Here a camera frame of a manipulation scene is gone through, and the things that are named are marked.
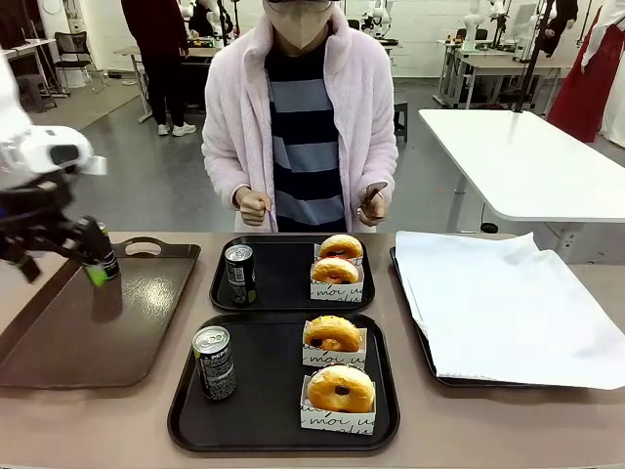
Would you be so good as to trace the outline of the person's left hand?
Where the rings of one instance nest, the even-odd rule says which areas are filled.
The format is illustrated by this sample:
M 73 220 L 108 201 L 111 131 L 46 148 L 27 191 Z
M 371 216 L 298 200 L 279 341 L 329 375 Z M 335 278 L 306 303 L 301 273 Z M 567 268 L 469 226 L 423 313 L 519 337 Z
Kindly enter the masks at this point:
M 370 196 L 368 192 L 362 194 L 360 205 L 357 208 L 357 218 L 366 227 L 376 227 L 383 222 L 388 213 L 388 204 L 380 192 Z

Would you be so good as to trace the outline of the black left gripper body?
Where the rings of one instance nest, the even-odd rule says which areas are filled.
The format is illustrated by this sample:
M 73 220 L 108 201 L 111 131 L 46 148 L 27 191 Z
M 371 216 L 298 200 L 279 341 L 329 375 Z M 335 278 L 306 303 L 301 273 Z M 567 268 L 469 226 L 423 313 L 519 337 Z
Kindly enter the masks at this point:
M 74 223 L 63 211 L 73 201 L 71 178 L 35 178 L 1 190 L 1 260 L 20 262 L 33 251 L 80 260 Z

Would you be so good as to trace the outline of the person's right hand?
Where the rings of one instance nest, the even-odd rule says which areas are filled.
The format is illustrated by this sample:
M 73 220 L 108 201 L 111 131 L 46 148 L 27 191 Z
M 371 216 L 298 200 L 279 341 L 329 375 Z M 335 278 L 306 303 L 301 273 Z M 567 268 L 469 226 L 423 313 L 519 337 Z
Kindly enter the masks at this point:
M 234 195 L 235 203 L 245 225 L 261 227 L 271 211 L 271 200 L 264 192 L 255 192 L 248 187 L 239 188 Z

